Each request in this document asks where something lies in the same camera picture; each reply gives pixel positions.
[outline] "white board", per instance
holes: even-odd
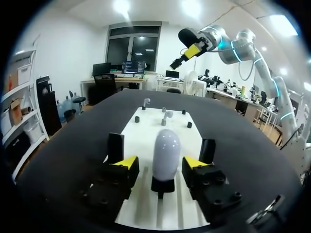
[[[189,113],[172,112],[173,117],[167,118],[166,126],[162,126],[162,109],[147,107],[143,111],[138,108],[121,133],[124,135],[124,159],[138,156],[140,173],[129,200],[124,201],[119,212],[118,224],[148,230],[182,230],[209,224],[202,219],[203,214],[192,200],[181,173],[184,156],[199,159],[202,137]],[[140,118],[139,123],[135,123],[136,116]],[[188,122],[192,123],[191,129],[187,128]],[[157,193],[151,191],[152,160],[156,137],[163,129],[178,135],[181,154],[175,192],[164,194],[163,200],[158,200]]]

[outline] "water bottle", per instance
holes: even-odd
[[[59,103],[59,100],[57,101],[57,111],[58,111],[58,116],[59,116],[60,122],[65,123],[66,119],[64,116],[64,112],[65,112],[64,107],[62,104]]]
[[[64,101],[63,106],[64,106],[64,112],[70,109],[73,109],[72,102],[71,100],[68,99],[68,96],[66,96],[66,100]]]
[[[74,96],[72,97],[72,101],[75,99],[75,98],[78,98],[79,96],[77,95],[77,93],[75,92],[74,93]],[[76,114],[79,115],[81,113],[80,111],[80,105],[78,103],[72,103],[72,106],[73,106],[73,109],[76,110]]]

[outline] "floor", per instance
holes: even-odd
[[[83,106],[83,111],[85,112],[85,111],[88,111],[88,110],[90,110],[90,109],[92,109],[92,108],[93,108],[93,106],[91,106],[91,105],[86,105],[86,106]],[[262,128],[264,127],[263,124],[259,125],[258,123],[254,123],[254,126],[255,126],[256,128],[258,128],[258,129],[262,129]],[[271,126],[267,126],[267,127],[265,128],[265,130],[264,130],[263,133],[264,133],[266,136],[268,136],[269,131],[270,131],[270,128],[271,128]],[[56,132],[53,136],[50,136],[50,140],[53,139],[53,137],[54,137],[55,135],[57,135],[58,132]],[[272,129],[271,134],[270,134],[270,136],[269,136],[269,139],[275,143],[275,142],[277,141],[278,137],[279,137],[279,132],[278,132],[276,129]],[[29,159],[26,161],[26,163],[24,164],[24,166],[21,168],[21,170],[20,170],[18,176],[23,172],[23,170],[25,169],[25,167],[29,164],[30,160],[31,160],[32,158],[34,158],[34,157],[38,154],[38,152],[39,152],[46,144],[47,144],[47,141],[44,140],[44,141],[38,146],[38,148],[29,156]]]

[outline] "round table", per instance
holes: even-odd
[[[227,224],[216,229],[203,227],[201,232],[234,232],[235,228],[242,232],[241,224],[279,194],[285,196],[279,213],[283,217],[288,214],[301,192],[299,178],[274,143],[246,119],[217,100],[124,90],[66,125],[24,169],[17,185],[26,203],[40,213],[38,217],[49,221],[55,229],[65,227],[68,232],[104,232],[103,228],[82,219],[77,221],[79,216],[68,213],[72,193],[80,180],[103,162],[108,134],[121,133],[145,98],[151,99],[148,107],[185,109],[190,113],[202,138],[216,140],[214,163],[246,200],[247,204]],[[126,231],[120,226],[115,229]]]

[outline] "window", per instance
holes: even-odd
[[[148,71],[156,69],[159,26],[134,26],[110,30],[106,61],[121,70],[125,61],[145,61]]]

